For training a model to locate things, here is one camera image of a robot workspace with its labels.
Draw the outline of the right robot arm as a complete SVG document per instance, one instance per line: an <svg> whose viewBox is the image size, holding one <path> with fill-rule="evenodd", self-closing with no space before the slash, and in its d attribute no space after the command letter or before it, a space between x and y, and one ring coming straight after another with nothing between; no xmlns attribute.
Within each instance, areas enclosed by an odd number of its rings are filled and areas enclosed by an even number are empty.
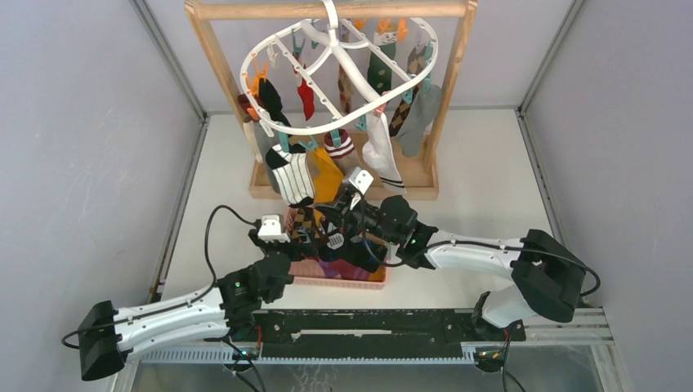
<svg viewBox="0 0 693 392"><path fill-rule="evenodd" d="M413 269L469 270L509 281L510 286L487 292L477 302L472 328L484 340L534 315L559 323L572 321L585 277L591 273L545 231L530 229L511 239L464 237L422 223L401 196L374 206L358 193L344 193L316 208L347 234L371 234L396 246L397 257Z"/></svg>

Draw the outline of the black ribbed sock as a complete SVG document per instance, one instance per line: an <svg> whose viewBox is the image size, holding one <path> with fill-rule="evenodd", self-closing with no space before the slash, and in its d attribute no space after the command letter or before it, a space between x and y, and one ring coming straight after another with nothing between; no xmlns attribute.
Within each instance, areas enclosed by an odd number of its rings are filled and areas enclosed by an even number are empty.
<svg viewBox="0 0 693 392"><path fill-rule="evenodd" d="M374 256L382 259L386 255L386 247L369 240L363 242L359 236L346 238L337 230L326 235L318 247L321 265L345 278L376 273L382 264Z"/></svg>

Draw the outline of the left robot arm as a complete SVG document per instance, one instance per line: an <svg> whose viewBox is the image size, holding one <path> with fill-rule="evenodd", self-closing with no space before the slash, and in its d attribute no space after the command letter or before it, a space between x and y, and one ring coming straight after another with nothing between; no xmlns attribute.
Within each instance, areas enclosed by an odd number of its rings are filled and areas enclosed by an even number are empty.
<svg viewBox="0 0 693 392"><path fill-rule="evenodd" d="M148 305L95 304L73 333L78 339L75 348L82 380L112 376L130 359L181 342L221 339L228 334L237 341L248 339L256 327L254 312L281 298L285 287L293 283L292 264L317 252L314 239L306 234L271 241L251 229L248 236L263 257L215 278L207 287Z"/></svg>

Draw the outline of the mustard yellow sock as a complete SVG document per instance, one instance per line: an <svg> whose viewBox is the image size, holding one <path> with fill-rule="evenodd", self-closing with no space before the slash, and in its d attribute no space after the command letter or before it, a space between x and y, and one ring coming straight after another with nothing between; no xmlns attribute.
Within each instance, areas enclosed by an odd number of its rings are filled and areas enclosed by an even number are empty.
<svg viewBox="0 0 693 392"><path fill-rule="evenodd" d="M311 151L311 157L319 172L313 179L315 204L331 203L338 195L344 175L324 148Z"/></svg>

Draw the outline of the pink perforated plastic basket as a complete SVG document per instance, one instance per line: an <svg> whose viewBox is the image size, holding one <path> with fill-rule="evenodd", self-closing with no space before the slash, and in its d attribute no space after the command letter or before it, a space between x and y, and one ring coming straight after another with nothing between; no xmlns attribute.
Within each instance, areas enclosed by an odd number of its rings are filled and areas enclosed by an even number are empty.
<svg viewBox="0 0 693 392"><path fill-rule="evenodd" d="M289 234L289 237L292 239L291 234L290 234L290 217L289 213L296 208L289 208L286 212L286 215L284 217L284 223L286 227L286 231ZM338 229L334 224L328 222L324 215L321 214L320 212L315 211L315 220L316 220L316 236L315 239L312 241L318 249L320 246L320 243L322 239L326 236L329 235L329 233L333 230L337 230L342 233L340 229ZM359 235L355 236L345 236L346 238L354 238ZM378 240L376 242L372 241L373 243L380 244L384 247L387 248L387 255L383 257L382 259L378 258L377 256L374 256L377 261L389 261L391 258L389 248L387 245L385 245L382 241ZM299 262L293 262L291 264L291 268L289 270L289 273L294 276L294 282L296 284L308 284L308 285L316 285L316 286L327 286L327 287L345 287L345 288L364 288L364 289L373 289L373 290L381 290L386 284L387 281L387 269L386 267L382 266L376 273L374 274L358 274L354 278L345 278L342 277L339 273L332 271L324 266L321 265L321 262L319 260L319 257L312 257L303 261Z"/></svg>

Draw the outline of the brown argyle sock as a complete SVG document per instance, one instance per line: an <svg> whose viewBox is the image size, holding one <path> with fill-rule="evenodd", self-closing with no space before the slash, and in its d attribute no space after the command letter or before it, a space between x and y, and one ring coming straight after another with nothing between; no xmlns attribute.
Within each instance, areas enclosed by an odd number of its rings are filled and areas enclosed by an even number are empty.
<svg viewBox="0 0 693 392"><path fill-rule="evenodd" d="M312 207L299 207L289 213L290 234L299 243L310 243L316 236L315 212Z"/></svg>

